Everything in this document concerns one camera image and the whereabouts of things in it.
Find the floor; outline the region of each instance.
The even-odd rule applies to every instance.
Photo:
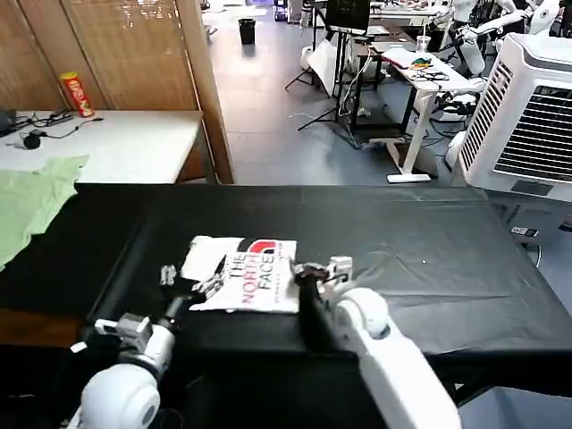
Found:
[[[312,40],[310,29],[274,22],[272,10],[268,10],[266,15],[257,16],[256,44],[243,46],[236,18],[211,16],[208,20],[217,28],[211,36],[210,49],[239,184],[388,185],[387,174],[397,171],[383,148],[357,151],[341,137],[343,131],[335,125],[315,124],[297,131],[298,126],[332,106],[332,100],[324,93],[306,85],[296,83],[289,91],[284,90],[300,72],[301,49]],[[383,100],[391,100],[386,111],[399,120],[407,91],[398,82],[382,85],[378,94],[366,92],[364,103],[379,105]],[[442,125],[440,131],[451,127],[455,126]],[[428,138],[436,136],[431,131]],[[427,141],[433,142],[427,150],[439,156],[445,153],[446,142]],[[437,168],[442,176],[432,186],[446,186],[449,181],[441,157],[437,157]],[[569,255],[572,234],[559,232],[543,245],[539,269],[572,314]],[[536,259],[535,252],[531,258]],[[519,413],[528,412],[529,422],[546,422],[549,420],[542,420],[544,415],[547,419],[553,417],[543,409],[557,408],[560,415],[562,409],[572,409],[567,400],[551,402],[549,407],[543,401],[526,392],[494,389],[461,409],[461,415],[466,428],[517,428],[525,427]],[[551,421],[549,427],[565,427],[568,421],[569,418],[560,419],[561,426]]]

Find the trash can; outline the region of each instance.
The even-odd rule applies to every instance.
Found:
[[[252,18],[239,20],[240,40],[242,45],[254,45],[254,27],[257,21]]]

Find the air vent grille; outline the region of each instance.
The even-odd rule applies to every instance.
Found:
[[[461,149],[461,160],[465,169],[468,169],[475,161],[476,153],[483,144],[484,136],[491,126],[494,114],[499,110],[501,101],[509,89],[511,78],[512,72],[502,61],[499,61],[489,78],[489,86],[479,103]]]
[[[534,90],[494,171],[572,183],[572,90]]]

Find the air cooler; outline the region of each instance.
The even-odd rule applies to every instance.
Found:
[[[472,186],[572,201],[572,39],[507,35],[458,160]]]

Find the green cloth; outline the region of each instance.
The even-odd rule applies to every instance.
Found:
[[[43,234],[63,204],[76,194],[73,183],[88,156],[52,158],[36,172],[0,170],[0,271]]]

